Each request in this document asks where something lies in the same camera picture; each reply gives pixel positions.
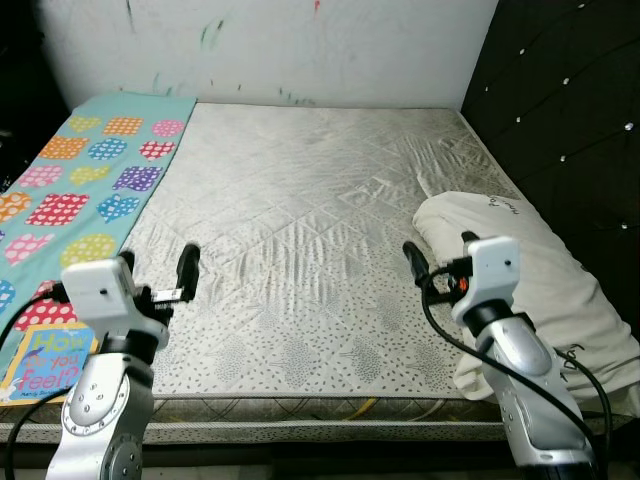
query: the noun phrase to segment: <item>tufted headboard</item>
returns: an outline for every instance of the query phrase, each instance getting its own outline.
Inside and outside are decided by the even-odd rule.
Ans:
[[[462,113],[639,338],[640,1],[501,0]]]

